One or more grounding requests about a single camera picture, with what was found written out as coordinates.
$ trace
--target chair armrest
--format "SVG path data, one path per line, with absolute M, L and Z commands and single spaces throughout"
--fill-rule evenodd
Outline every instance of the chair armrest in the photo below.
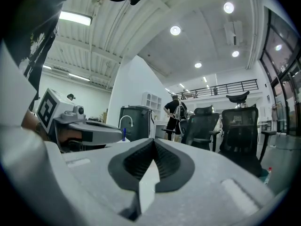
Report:
M 207 139 L 198 139 L 198 138 L 194 138 L 193 141 L 195 142 L 207 142 L 207 143 L 210 143 L 211 140 L 207 140 Z
M 220 134 L 220 131 L 212 130 L 212 131 L 209 131 L 209 134 L 216 136 L 217 134 Z
M 261 131 L 261 133 L 264 134 L 264 142 L 263 142 L 262 151 L 261 151 L 260 158 L 259 158 L 260 162 L 262 161 L 264 153 L 265 153 L 265 149 L 268 146 L 269 136 L 276 135 L 276 132 L 274 130 L 263 130 L 263 131 Z
M 274 130 L 262 130 L 261 133 L 266 135 L 266 136 L 276 135 L 276 132 Z
M 175 130 L 167 130 L 167 129 L 161 129 L 162 131 L 166 131 L 166 132 L 171 132 L 171 133 L 175 133 Z

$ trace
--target black t-shirt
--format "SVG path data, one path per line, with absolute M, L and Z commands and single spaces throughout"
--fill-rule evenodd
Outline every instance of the black t-shirt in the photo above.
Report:
M 66 0 L 23 0 L 13 11 L 4 42 L 16 65 L 37 90 L 43 64 L 55 39 L 56 25 Z
M 169 109 L 170 113 L 173 114 L 175 112 L 176 108 L 179 106 L 179 104 L 180 103 L 179 103 L 178 100 L 173 100 L 172 102 L 167 103 L 166 106 L 165 106 L 165 108 Z M 183 102 L 181 102 L 181 104 L 183 105 L 183 107 L 185 108 L 185 110 L 187 110 L 186 105 Z

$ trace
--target metal railing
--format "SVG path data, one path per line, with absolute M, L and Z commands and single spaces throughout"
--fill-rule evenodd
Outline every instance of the metal railing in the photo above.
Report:
M 218 96 L 237 92 L 246 92 L 251 90 L 257 90 L 257 80 L 239 81 L 229 84 L 217 85 L 208 88 L 194 89 L 189 92 L 183 91 L 177 93 L 180 100 L 202 98 L 208 96 Z

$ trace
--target standing person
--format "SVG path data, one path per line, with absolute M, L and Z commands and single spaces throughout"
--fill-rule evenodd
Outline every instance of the standing person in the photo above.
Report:
M 73 95 L 73 94 L 69 94 L 69 95 L 67 95 L 67 98 L 68 98 L 68 99 L 70 99 L 71 101 L 72 101 L 73 99 L 76 99 L 76 98 L 74 97 L 74 95 Z
M 56 25 L 65 1 L 15 0 L 6 19 L 4 44 L 19 70 L 36 89 L 37 94 L 34 100 L 39 98 L 43 64 L 55 40 Z M 29 110 L 25 114 L 22 127 L 35 131 L 42 139 L 48 140 L 38 118 Z M 60 143 L 69 138 L 81 139 L 82 134 L 77 130 L 61 128 L 58 135 Z
M 175 129 L 175 137 L 174 137 L 175 142 L 178 142 L 179 136 L 181 134 L 180 127 L 179 127 L 179 121 L 177 119 L 173 118 L 174 112 L 175 112 L 176 108 L 179 106 L 179 104 L 180 104 L 180 102 L 179 102 L 178 96 L 173 95 L 172 102 L 169 102 L 166 104 L 166 106 L 164 106 L 164 111 L 170 116 L 166 129 L 167 130 Z M 187 110 L 186 105 L 183 102 L 181 102 L 181 104 L 183 105 L 185 110 Z M 167 132 L 169 141 L 171 141 L 171 134 L 172 134 L 171 132 Z

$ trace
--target chair headrest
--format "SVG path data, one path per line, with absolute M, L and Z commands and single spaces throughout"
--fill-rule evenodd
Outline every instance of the chair headrest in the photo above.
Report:
M 212 105 L 204 108 L 196 108 L 194 110 L 195 115 L 210 115 L 212 114 Z
M 250 94 L 250 92 L 247 91 L 246 93 L 244 93 L 242 95 L 238 95 L 238 96 L 228 96 L 228 95 L 226 95 L 226 97 L 230 100 L 230 102 L 244 103 L 244 102 L 246 102 L 246 98 L 248 97 L 249 94 Z

